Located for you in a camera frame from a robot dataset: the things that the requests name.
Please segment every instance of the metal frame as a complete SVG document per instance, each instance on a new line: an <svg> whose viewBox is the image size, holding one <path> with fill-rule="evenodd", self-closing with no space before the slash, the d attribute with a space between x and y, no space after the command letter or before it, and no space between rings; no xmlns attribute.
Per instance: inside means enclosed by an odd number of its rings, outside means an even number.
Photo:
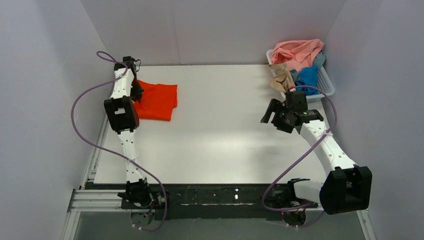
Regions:
<svg viewBox="0 0 424 240"><path fill-rule="evenodd" d="M106 131L108 129L108 119L106 113L103 114L100 128L97 134L96 144L102 146ZM122 199L117 196L118 192L122 190L87 190L85 184L93 182L96 176L98 160L100 158L101 150L94 148L91 159L87 164L84 177L81 181L79 190L74 190L72 198L69 203L66 222L63 228L62 240L73 240L77 231L77 226L80 219L81 212L138 212L144 213L146 209L121 209ZM322 211L321 207L307 209L307 211ZM373 227L370 222L367 210L356 212L362 228L362 232L366 240L376 240Z"/></svg>
<svg viewBox="0 0 424 240"><path fill-rule="evenodd" d="M101 118L100 128L96 137L95 144L103 146L106 139L106 132L108 130L108 118L106 112L103 112L103 117ZM94 178L97 172L97 166L99 165L99 159L102 154L102 150L97 147L94 147L91 154L91 159L88 163L87 169L85 170L84 176L81 180L80 189L85 189L86 182L94 182Z"/></svg>
<svg viewBox="0 0 424 240"><path fill-rule="evenodd" d="M356 211L359 218L360 226L362 227L363 235L365 240L377 240L376 235L374 234L373 226L371 225L370 218L368 216L368 209Z"/></svg>

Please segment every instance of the black bracket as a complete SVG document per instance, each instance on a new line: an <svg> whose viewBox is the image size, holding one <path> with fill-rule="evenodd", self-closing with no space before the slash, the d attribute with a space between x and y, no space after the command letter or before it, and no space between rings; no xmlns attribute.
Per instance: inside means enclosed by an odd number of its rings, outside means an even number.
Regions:
<svg viewBox="0 0 424 240"><path fill-rule="evenodd" d="M372 178L367 166L337 167L328 174L319 191L322 208L329 215L367 209Z"/></svg>
<svg viewBox="0 0 424 240"><path fill-rule="evenodd" d="M138 182L126 182L125 192L119 192L118 197L127 203L138 203L141 206L150 207L152 193L146 179L139 179Z"/></svg>
<svg viewBox="0 0 424 240"><path fill-rule="evenodd" d="M132 132L139 127L139 116L129 96L123 96L117 99L106 99L103 105L110 127L118 134L124 130L130 130ZM117 113L119 109L124 109L124 112Z"/></svg>
<svg viewBox="0 0 424 240"><path fill-rule="evenodd" d="M313 120L324 121L323 116L317 110L308 110L308 103L303 91L286 92L284 102L272 99L260 122L267 124L272 113L275 113L271 121L274 127L289 134L292 133L293 128L296 128L300 134L304 123Z"/></svg>

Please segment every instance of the cable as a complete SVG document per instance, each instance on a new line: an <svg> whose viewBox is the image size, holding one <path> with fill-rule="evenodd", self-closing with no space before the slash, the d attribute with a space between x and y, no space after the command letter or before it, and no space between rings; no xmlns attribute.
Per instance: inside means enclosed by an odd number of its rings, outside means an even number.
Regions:
<svg viewBox="0 0 424 240"><path fill-rule="evenodd" d="M140 64L138 65L138 70L136 70L136 72L138 73L140 71L140 67L142 66L142 61L140 59L135 60L136 62L140 62Z"/></svg>
<svg viewBox="0 0 424 240"><path fill-rule="evenodd" d="M334 112L334 125L330 126L325 132L328 134L329 132L331 132L331 130L337 125L337 111L336 111L336 107L334 106L333 101L330 99L330 97L323 92L322 90L314 87L314 86L310 86L310 85L299 85L299 86L295 86L294 88L298 89L298 88L312 88L317 90L318 92L320 92L322 95L325 96L325 98L327 98L327 100L329 101L329 103L331 104L332 110ZM262 205L265 209L270 210L270 211L275 211L275 212L287 212L287 211L291 211L291 210L296 210L296 209L300 209L300 208L308 208L311 207L313 205L313 203L308 203L308 204L304 204L304 205L300 205L300 206L295 206L295 207L284 207L284 208L272 208L269 206L265 205L265 198L267 197L267 195L270 193L270 191L273 189L273 187L277 184L277 182L279 180L281 180L290 170L292 170L297 164L299 164L303 159L305 159L326 137L327 135L324 134L321 136L321 138L318 139L318 141L316 141L316 143L314 145L312 145L308 151L306 151L301 157L299 157L299 159L297 159L292 165L290 165L285 171L283 171L281 173L280 176L278 176L272 183L271 185L269 185L269 187L265 190L265 192L263 193L262 196Z"/></svg>
<svg viewBox="0 0 424 240"><path fill-rule="evenodd" d="M151 201L150 201L150 203L149 203L147 206L140 206L139 208L146 209L146 208L148 208L148 207L152 206L153 201L154 201L154 200L151 200Z"/></svg>
<svg viewBox="0 0 424 240"><path fill-rule="evenodd" d="M309 227L309 226L311 226L312 224L314 224L314 223L316 223L316 222L318 222L318 220L320 220L323 216L324 216L324 214L325 214L326 212L325 211L322 211L314 220L312 220L312 221L310 221L310 222L308 222L308 223L306 223L306 224L303 224L303 225L300 225L300 226L297 226L298 228L306 228L306 227Z"/></svg>
<svg viewBox="0 0 424 240"><path fill-rule="evenodd" d="M304 207L304 208L303 208L302 213L304 213L305 211L306 211L306 207Z"/></svg>
<svg viewBox="0 0 424 240"><path fill-rule="evenodd" d="M127 65L125 65L123 62L119 62L119 61L116 61L115 60L115 58L113 58L110 54L108 54L107 52L104 52L104 51L97 51L96 52L96 55L99 57L99 58L101 58L101 59L103 59L103 60L105 60L105 61L108 61L108 62L111 62L111 63L115 63L115 64L121 64L121 65L123 65L124 67L125 67L125 71L123 72L123 74L122 75L120 75L120 76L118 76L117 78L115 78L114 80L110 80L110 81L107 81L107 82L104 82L104 83L101 83L101 84L99 84L99 85L96 85L96 86L93 86L93 87L90 87L89 89L87 89L87 90L85 90L84 92L82 92L76 99L75 99L75 101L73 102L73 105L72 105L72 109L71 109L71 111L70 111L70 120L71 120L71 122L72 122L72 127L73 127L73 129L75 130L75 132L76 132L76 134L78 135L78 137L79 138L81 138L84 142L86 142L87 144L89 144L89 145L91 145L91 146L93 146L93 147L95 147L95 148L99 148L99 149L101 149L101 150L103 150L103 151L106 151L106 152L109 152L109 153L111 153L111 154L115 154L115 155L117 155L117 156L119 156L119 157L121 157L121 158L123 158L123 159L125 159L125 160L127 160L127 161L129 161L130 163L132 163L132 164L134 164L137 168L139 168L139 169L141 169L143 172L145 172L146 174L148 174L149 176L151 176L154 180L156 180L158 183L159 183L159 186L160 186L160 188L162 189L162 192L163 192L163 196L164 196L164 198L165 198L165 210L164 210L164 213L163 213L163 218L162 218L162 220L160 221L160 224L159 224L159 226L157 226L156 228L153 228L153 229L150 229L150 228L143 228L143 227L139 227L139 229L140 230L145 230L145 231L148 231L148 232L156 232L157 230L159 230L161 227L162 227L162 225L164 224L164 222L165 222L165 218L166 218L166 216L167 216L167 212L168 212L168 200L167 200L167 192L166 192L166 190L165 190L165 187L164 187L164 185L162 184L162 182L155 176L155 175L153 175L152 173L150 173L149 171L147 171L146 169L144 169L143 167L141 167L139 164L137 164L134 160L132 160L132 159L130 159L130 158L128 158L127 156L125 156L125 155L123 155L123 154L120 154L119 152L116 152L116 151L113 151L113 150L110 150L110 149L107 149L107 148L105 148L105 147L102 147L102 146L100 146L100 145L97 145L97 144L95 144L95 143L93 143L93 142L91 142L91 141L89 141L88 139L86 139L83 135L81 135L81 133L80 133L80 131L78 131L78 129L77 129L77 126L75 125L75 118L74 118L74 111L75 111L75 106L77 105L77 102L78 102L78 100L80 100L80 98L82 97L82 96L84 96L86 93L88 93L88 92L90 92L91 90L94 90L94 89L96 89L96 88L99 88L99 87L102 87L102 86L104 86L104 85L107 85L107 84L111 84L111 83L113 83L113 82L115 82L115 81L117 81L117 80L119 80L119 79L121 79L125 74L127 74L127 71L128 71L128 66Z"/></svg>

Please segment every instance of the white wall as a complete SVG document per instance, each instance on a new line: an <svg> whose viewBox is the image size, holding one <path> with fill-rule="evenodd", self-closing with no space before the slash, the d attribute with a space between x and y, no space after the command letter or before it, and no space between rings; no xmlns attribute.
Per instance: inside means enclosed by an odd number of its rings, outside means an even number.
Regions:
<svg viewBox="0 0 424 240"><path fill-rule="evenodd" d="M262 64L276 43L324 39L345 0L81 0L107 50L143 65Z"/></svg>
<svg viewBox="0 0 424 240"><path fill-rule="evenodd" d="M112 66L79 0L0 1L0 239L57 240L92 148L74 133L75 97ZM77 125L94 140L109 88L86 96Z"/></svg>
<svg viewBox="0 0 424 240"><path fill-rule="evenodd" d="M369 215L383 240L423 237L423 10L422 0L347 0L325 41L335 136L373 173Z"/></svg>

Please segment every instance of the pink cloth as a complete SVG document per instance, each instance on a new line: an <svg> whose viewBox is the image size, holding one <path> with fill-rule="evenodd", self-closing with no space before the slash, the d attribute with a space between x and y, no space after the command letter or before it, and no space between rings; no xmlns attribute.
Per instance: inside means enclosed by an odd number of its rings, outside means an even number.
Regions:
<svg viewBox="0 0 424 240"><path fill-rule="evenodd" d="M271 54L273 64L287 62L288 69L300 72L306 67L312 67L315 57L323 49L324 43L319 39L283 41L278 43Z"/></svg>

